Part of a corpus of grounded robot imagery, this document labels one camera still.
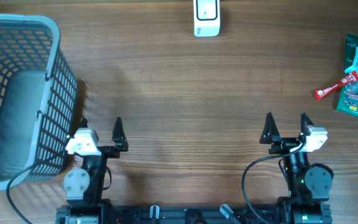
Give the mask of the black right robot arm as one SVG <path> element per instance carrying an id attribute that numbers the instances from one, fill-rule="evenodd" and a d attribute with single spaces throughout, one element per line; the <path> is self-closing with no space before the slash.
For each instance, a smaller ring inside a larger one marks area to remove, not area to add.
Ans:
<path id="1" fill-rule="evenodd" d="M 281 170 L 288 187 L 288 196 L 258 211 L 272 223 L 332 223 L 329 191 L 334 173 L 324 164 L 310 164 L 308 154 L 320 149 L 328 132 L 317 126 L 306 114 L 301 115 L 301 133 L 294 138 L 282 138 L 272 113 L 267 113 L 260 143 L 269 144 L 270 155 L 282 158 Z"/>

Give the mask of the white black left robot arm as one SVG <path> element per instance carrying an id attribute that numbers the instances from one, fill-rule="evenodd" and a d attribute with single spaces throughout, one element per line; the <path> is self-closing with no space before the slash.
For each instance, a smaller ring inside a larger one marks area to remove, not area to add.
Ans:
<path id="1" fill-rule="evenodd" d="M 112 146 L 98 146 L 99 137 L 83 119 L 75 134 L 68 138 L 67 153 L 80 156 L 80 168 L 67 172 L 63 188 L 67 194 L 67 205 L 57 209 L 57 224 L 122 223 L 120 213 L 102 194 L 109 186 L 104 185 L 105 175 L 112 176 L 107 166 L 108 159 L 120 158 L 129 145 L 124 134 L 122 119 L 118 117 L 112 130 Z"/>

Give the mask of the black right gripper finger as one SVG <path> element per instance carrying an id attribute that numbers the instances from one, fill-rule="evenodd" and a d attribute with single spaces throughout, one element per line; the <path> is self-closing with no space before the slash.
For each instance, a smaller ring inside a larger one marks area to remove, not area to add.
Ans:
<path id="1" fill-rule="evenodd" d="M 301 134 L 309 136 L 311 134 L 311 128 L 314 127 L 314 123 L 310 120 L 306 113 L 301 114 Z"/>
<path id="2" fill-rule="evenodd" d="M 267 113 L 265 126 L 260 137 L 261 144 L 273 144 L 280 142 L 280 133 L 273 118 L 272 112 Z"/>

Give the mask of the red Nescafe coffee stick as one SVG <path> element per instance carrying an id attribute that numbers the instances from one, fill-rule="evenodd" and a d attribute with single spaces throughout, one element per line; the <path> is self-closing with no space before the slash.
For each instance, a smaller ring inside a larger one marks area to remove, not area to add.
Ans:
<path id="1" fill-rule="evenodd" d="M 315 90 L 314 98 L 315 100 L 319 101 L 323 99 L 325 96 L 329 95 L 330 93 L 336 91 L 337 89 L 340 89 L 350 83 L 354 83 L 357 81 L 358 81 L 358 73 L 356 71 L 352 71 L 348 73 L 345 77 L 343 77 L 341 80 L 339 80 L 337 83 L 335 83 L 334 85 L 331 85 L 329 87 L 320 90 Z"/>

